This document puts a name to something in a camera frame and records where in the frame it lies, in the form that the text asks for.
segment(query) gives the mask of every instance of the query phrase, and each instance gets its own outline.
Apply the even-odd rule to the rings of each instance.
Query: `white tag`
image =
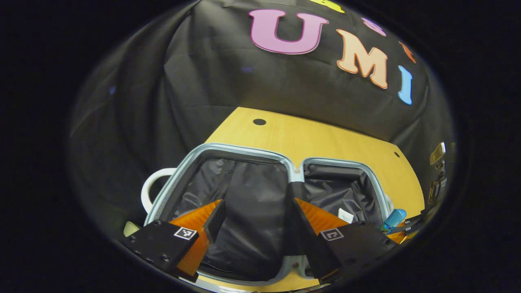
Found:
[[[344,211],[341,208],[338,208],[338,217],[350,224],[353,222],[354,215]]]

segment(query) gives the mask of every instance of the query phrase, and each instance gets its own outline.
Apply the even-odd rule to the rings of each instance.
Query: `orange letter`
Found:
[[[358,65],[362,71],[362,76],[367,77],[371,70],[371,81],[377,86],[387,88],[387,55],[378,48],[372,48],[369,53],[364,48],[364,45],[353,34],[344,30],[337,30],[344,38],[344,55],[342,60],[337,61],[338,67],[341,69],[356,74],[358,67],[355,64],[355,59],[358,60]]]
[[[412,62],[416,63],[416,60],[413,58],[413,52],[411,52],[411,50],[409,50],[409,48],[407,48],[407,46],[404,45],[402,42],[399,42],[399,43],[400,43],[400,45],[402,45],[403,50],[405,51],[405,53],[407,54],[407,56],[409,57],[409,59],[410,59]]]

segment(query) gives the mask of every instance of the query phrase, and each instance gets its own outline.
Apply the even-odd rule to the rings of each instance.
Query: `blue bottle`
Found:
[[[385,221],[378,227],[384,234],[391,233],[407,217],[407,212],[402,209],[394,209]]]

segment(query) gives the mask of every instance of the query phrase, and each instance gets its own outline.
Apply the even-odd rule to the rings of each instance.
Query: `black fabric lining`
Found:
[[[170,192],[160,218],[171,221],[225,199],[227,216],[199,270],[237,280],[268,281],[282,266],[288,181],[287,169],[279,161],[208,150]]]
[[[363,170],[305,164],[304,178],[307,202],[335,216],[343,209],[354,215],[354,222],[366,221],[374,226],[383,222],[373,184]]]

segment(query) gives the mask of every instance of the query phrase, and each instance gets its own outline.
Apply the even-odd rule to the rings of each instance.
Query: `yellow letter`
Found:
[[[342,60],[337,61],[338,67],[356,74],[358,73],[358,67],[355,64],[355,59],[357,59],[362,76],[367,77],[372,70],[371,81],[377,86],[386,89],[387,55],[375,47],[368,54],[362,42],[355,35],[340,29],[337,30],[337,33],[344,38],[344,55]]]
[[[329,0],[310,0],[311,2],[315,2],[317,4],[321,4],[321,5],[324,5],[324,6],[327,6],[331,9],[333,9],[334,11],[338,11],[340,13],[345,13],[345,11],[342,10],[342,7],[340,7],[340,5],[336,4],[336,3],[333,3]]]

